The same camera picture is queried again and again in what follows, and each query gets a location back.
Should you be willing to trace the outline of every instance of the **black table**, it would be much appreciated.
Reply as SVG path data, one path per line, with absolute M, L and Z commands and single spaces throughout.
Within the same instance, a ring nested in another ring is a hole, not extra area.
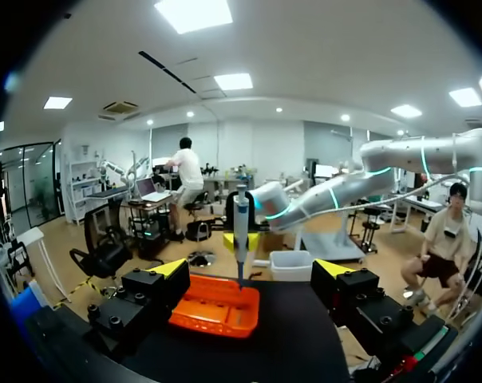
M 260 292 L 259 324 L 248 339 L 167 325 L 122 364 L 161 383 L 349 381 L 337 330 L 308 282 L 247 283 Z

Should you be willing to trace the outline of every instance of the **man in white t-shirt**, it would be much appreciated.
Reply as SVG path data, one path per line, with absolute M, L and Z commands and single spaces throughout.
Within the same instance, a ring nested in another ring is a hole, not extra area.
M 179 142 L 180 150 L 166 163 L 165 166 L 179 167 L 181 187 L 175 193 L 176 200 L 170 204 L 170 220 L 175 232 L 170 234 L 170 240 L 182 241 L 184 234 L 180 226 L 180 212 L 186 203 L 192 203 L 203 190 L 203 177 L 200 171 L 199 157 L 192 151 L 192 140 L 182 138 Z

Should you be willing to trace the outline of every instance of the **yellow black caution tape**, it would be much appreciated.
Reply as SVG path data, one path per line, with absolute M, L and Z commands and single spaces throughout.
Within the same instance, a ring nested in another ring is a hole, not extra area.
M 76 291 L 78 291 L 84 285 L 88 285 L 88 286 L 92 287 L 92 289 L 94 291 L 96 291 L 98 294 L 106 295 L 106 289 L 100 289 L 99 287 L 95 286 L 92 282 L 90 282 L 90 279 L 92 279 L 92 277 L 88 277 L 84 282 L 82 282 L 79 285 L 77 285 L 76 287 L 74 287 L 69 292 L 69 295 L 73 295 L 74 293 L 76 293 Z M 65 301 L 67 301 L 67 300 L 68 300 L 67 298 L 61 299 L 55 306 L 53 306 L 53 309 L 56 310 L 58 307 L 61 307 L 65 303 Z

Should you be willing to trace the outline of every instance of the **white container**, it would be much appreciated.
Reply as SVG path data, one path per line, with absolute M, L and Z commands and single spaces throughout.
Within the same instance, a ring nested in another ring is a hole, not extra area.
M 314 259 L 308 251 L 272 251 L 270 268 L 275 281 L 310 281 Z
M 85 188 L 82 188 L 82 190 L 83 190 L 83 196 L 84 197 L 88 197 L 89 195 L 91 195 L 93 193 L 92 186 L 87 186 Z
M 74 194 L 75 201 L 79 201 L 80 199 L 83 199 L 83 191 L 81 190 L 81 188 L 73 189 L 73 194 Z

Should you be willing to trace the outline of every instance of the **computer monitor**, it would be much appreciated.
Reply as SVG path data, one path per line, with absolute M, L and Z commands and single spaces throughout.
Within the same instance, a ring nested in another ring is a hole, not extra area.
M 136 182 L 136 185 L 142 197 L 156 191 L 156 187 L 154 186 L 150 178 L 146 178 L 145 180 L 138 180 Z
M 338 168 L 329 165 L 315 165 L 315 174 L 314 177 L 316 178 L 331 178 L 334 174 L 338 173 Z

